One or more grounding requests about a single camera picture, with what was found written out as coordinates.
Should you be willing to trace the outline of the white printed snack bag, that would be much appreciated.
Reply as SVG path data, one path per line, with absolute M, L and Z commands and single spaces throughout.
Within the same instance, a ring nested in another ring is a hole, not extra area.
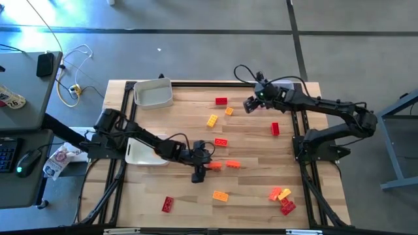
M 43 166 L 43 172 L 46 174 L 46 177 L 57 180 L 75 156 L 75 152 L 69 151 L 65 146 L 60 146 Z

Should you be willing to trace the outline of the black phone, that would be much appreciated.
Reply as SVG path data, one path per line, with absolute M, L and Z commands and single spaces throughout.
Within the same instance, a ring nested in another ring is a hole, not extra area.
M 39 78 L 49 76 L 53 72 L 54 55 L 51 52 L 41 54 L 37 58 L 36 76 Z

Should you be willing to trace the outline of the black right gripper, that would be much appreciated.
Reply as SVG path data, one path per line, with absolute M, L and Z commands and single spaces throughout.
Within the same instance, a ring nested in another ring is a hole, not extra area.
M 252 113 L 260 104 L 278 104 L 279 91 L 278 85 L 257 83 L 254 87 L 255 97 L 249 97 L 243 102 L 246 113 Z

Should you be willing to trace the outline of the white number tag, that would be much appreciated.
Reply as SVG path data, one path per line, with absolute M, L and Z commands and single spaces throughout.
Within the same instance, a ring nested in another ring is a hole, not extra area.
M 11 109 L 20 109 L 26 104 L 26 99 L 0 84 L 0 101 L 4 102 Z

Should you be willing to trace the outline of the grey metal desk frame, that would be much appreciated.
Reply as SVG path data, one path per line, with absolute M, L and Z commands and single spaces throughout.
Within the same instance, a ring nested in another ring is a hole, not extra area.
M 418 176 L 405 177 L 399 163 L 399 158 L 418 160 L 418 114 L 399 114 L 414 106 L 418 107 L 418 88 L 378 113 L 379 129 L 396 175 L 395 180 L 380 185 L 384 191 L 418 185 Z

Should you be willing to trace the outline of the clear plastic bin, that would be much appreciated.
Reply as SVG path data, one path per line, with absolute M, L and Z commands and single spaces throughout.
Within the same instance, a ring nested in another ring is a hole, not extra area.
M 272 84 L 274 84 L 276 87 L 294 89 L 294 83 L 290 80 L 276 80 L 276 81 L 273 81 Z

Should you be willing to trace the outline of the black keyboard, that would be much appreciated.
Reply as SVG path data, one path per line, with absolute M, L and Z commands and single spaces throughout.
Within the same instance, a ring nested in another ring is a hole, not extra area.
M 17 138 L 0 138 L 0 173 L 12 172 L 18 145 Z

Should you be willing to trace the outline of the black computer mouse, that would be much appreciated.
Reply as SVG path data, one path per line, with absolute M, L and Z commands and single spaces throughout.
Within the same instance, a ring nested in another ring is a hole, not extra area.
M 30 175 L 41 157 L 39 149 L 27 151 L 16 165 L 16 175 L 19 178 L 26 178 Z

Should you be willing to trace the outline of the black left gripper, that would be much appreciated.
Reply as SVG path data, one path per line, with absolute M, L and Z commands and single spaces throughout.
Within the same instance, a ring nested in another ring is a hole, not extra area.
M 206 145 L 212 148 L 212 151 L 206 149 Z M 191 150 L 191 162 L 194 165 L 206 165 L 212 161 L 214 154 L 214 144 L 212 142 L 206 142 L 204 140 L 198 140 L 193 143 L 193 149 Z M 203 182 L 206 175 L 206 168 L 204 166 L 195 166 L 194 173 L 191 175 L 192 183 Z

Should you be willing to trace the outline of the black aluminium table frame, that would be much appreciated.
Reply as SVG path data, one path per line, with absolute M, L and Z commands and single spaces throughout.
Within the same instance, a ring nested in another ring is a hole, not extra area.
M 119 204 L 119 227 L 157 228 L 308 228 L 306 201 L 300 168 L 293 154 L 292 138 L 303 131 L 303 122 L 291 114 L 258 110 L 246 114 L 242 103 L 252 90 L 240 82 L 186 82 L 173 88 L 174 104 L 157 110 L 136 109 L 138 124 L 154 134 L 176 140 L 228 140 L 225 148 L 214 148 L 219 162 L 239 161 L 240 168 L 223 167 L 207 173 L 203 183 L 191 182 L 192 168 L 170 163 L 165 166 L 128 166 L 121 193 L 108 203 L 106 220 Z M 226 97 L 226 105 L 216 105 Z M 232 108 L 231 116 L 225 113 Z M 214 127 L 206 125 L 218 116 Z M 271 123 L 278 122 L 279 136 L 272 136 Z M 289 189 L 296 208 L 288 215 L 277 199 L 268 199 L 275 187 Z M 227 202 L 212 198 L 214 191 L 229 195 Z M 162 212 L 165 198 L 174 199 L 170 213 Z

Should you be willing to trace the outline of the white plastic bin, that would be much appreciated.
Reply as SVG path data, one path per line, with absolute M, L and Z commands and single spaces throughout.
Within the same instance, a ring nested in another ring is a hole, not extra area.
M 160 158 L 151 147 L 134 138 L 129 138 L 127 141 L 125 161 L 137 166 L 165 166 L 169 163 Z
M 142 110 L 154 110 L 172 106 L 173 92 L 169 78 L 137 82 L 134 85 L 134 102 Z

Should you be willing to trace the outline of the silver aluminium profile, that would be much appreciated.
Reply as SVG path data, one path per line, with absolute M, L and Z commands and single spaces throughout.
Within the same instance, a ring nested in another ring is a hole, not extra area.
M 286 235 L 323 235 L 322 230 L 286 229 Z
M 136 235 L 140 234 L 139 228 L 108 228 L 104 229 L 103 235 Z

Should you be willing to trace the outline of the dark grey desk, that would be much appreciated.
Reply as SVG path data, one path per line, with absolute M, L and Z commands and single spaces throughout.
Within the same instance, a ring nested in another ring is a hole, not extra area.
M 0 138 L 17 138 L 19 140 L 18 149 L 15 154 L 16 162 L 12 172 L 0 173 L 0 209 L 25 208 L 39 206 L 42 204 L 42 193 L 44 187 L 43 165 L 49 154 L 53 133 L 50 130 L 29 131 L 26 133 L 0 133 Z M 19 178 L 15 171 L 18 161 L 27 151 L 39 149 L 41 157 L 33 169 L 32 173 L 26 178 Z

